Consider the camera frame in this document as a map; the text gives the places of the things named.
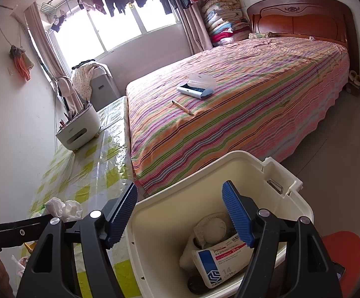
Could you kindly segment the white tissue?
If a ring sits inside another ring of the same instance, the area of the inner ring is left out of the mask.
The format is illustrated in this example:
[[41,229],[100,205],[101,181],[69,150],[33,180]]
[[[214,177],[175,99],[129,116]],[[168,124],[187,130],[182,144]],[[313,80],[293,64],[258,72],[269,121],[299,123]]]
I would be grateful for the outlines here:
[[82,218],[83,208],[76,200],[66,200],[63,202],[57,197],[53,197],[44,203],[46,214],[60,218],[63,222],[77,221]]

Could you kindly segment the white blue medicine box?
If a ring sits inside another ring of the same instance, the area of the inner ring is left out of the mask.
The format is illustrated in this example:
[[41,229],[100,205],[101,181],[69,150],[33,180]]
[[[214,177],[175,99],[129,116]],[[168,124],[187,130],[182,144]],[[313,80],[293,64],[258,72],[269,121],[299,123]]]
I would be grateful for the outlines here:
[[253,250],[236,233],[233,237],[202,250],[193,250],[194,265],[207,288],[213,289],[242,271]]

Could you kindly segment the cream plastic trash bin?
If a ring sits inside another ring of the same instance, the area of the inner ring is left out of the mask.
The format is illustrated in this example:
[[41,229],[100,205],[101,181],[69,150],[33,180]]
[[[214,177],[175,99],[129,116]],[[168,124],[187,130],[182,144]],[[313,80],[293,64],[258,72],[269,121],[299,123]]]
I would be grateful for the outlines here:
[[295,175],[270,157],[260,161],[245,151],[232,151],[136,204],[125,234],[143,297],[193,297],[179,260],[194,227],[204,217],[226,211],[222,185],[227,180],[279,218],[314,218]]

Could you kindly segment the clear printed snack wrapper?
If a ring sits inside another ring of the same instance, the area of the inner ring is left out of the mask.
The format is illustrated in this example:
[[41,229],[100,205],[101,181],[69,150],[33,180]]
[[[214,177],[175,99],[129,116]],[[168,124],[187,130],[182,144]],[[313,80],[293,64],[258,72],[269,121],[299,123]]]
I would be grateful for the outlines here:
[[28,263],[28,257],[24,256],[21,257],[19,260],[17,260],[15,258],[14,255],[11,256],[11,260],[14,262],[15,267],[16,267],[16,274],[17,276],[19,276],[20,278],[22,278],[24,271],[26,269],[26,265]]

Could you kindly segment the red round stool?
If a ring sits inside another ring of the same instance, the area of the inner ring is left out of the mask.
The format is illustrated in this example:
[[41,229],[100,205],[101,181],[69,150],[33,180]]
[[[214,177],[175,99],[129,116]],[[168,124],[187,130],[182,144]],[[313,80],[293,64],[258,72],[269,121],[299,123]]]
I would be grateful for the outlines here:
[[343,297],[351,297],[360,278],[360,238],[351,231],[339,231],[322,240],[331,259],[345,268],[340,287]]

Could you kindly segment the white desktop organizer box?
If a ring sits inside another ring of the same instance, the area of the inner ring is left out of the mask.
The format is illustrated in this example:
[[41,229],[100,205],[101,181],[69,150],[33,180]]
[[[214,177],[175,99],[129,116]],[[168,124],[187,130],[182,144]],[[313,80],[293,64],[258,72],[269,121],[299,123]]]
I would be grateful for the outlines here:
[[87,106],[65,123],[56,133],[63,147],[75,151],[97,136],[100,130],[100,118],[93,105]]

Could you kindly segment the yellow pencil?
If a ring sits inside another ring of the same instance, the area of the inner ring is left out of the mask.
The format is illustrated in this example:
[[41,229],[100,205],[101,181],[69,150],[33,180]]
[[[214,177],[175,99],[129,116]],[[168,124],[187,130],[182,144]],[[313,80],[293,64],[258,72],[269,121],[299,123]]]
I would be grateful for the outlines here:
[[186,108],[185,106],[181,105],[180,103],[176,102],[175,100],[171,101],[172,104],[174,104],[177,108],[181,109],[183,112],[187,113],[188,115],[193,116],[193,112],[191,110],[189,110],[188,108]]

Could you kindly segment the striped colourful bed sheet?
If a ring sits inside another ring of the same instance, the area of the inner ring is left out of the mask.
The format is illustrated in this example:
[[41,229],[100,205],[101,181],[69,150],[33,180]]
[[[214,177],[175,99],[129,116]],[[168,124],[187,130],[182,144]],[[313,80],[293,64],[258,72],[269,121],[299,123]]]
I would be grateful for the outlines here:
[[[160,192],[232,151],[276,161],[291,156],[335,104],[349,68],[348,50],[340,44],[259,38],[200,52],[132,81],[126,96],[140,196]],[[178,92],[190,73],[213,77],[214,94],[199,100]]]

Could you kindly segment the pink curtain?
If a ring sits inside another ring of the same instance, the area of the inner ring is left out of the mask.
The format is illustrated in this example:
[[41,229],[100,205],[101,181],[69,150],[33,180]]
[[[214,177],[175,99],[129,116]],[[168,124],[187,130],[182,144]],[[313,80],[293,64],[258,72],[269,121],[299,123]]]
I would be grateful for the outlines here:
[[195,55],[212,49],[213,46],[198,6],[194,3],[183,9],[178,1],[176,4],[191,54]]

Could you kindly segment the stack of folded quilts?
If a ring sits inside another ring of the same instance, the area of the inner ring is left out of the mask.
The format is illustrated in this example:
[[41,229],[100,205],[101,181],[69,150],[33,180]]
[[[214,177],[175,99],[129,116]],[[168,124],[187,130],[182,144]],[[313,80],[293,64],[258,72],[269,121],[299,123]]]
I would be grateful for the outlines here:
[[251,28],[240,7],[240,0],[203,0],[201,14],[212,46],[249,38]]

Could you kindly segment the red wooden headboard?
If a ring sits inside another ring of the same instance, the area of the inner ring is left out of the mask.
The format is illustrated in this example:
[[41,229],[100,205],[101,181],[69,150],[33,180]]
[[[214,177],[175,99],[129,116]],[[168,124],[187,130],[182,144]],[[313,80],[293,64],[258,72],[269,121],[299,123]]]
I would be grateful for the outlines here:
[[350,69],[360,71],[357,30],[351,9],[338,0],[262,0],[246,10],[254,33],[328,40],[347,48]]

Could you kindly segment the orange bag on wall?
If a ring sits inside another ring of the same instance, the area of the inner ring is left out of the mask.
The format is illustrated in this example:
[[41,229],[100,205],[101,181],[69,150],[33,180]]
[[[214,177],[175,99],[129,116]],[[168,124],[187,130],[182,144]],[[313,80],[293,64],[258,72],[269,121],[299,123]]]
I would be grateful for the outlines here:
[[29,59],[25,50],[11,45],[9,55],[20,76],[26,81],[29,81],[31,79],[30,71],[33,69],[34,63]]

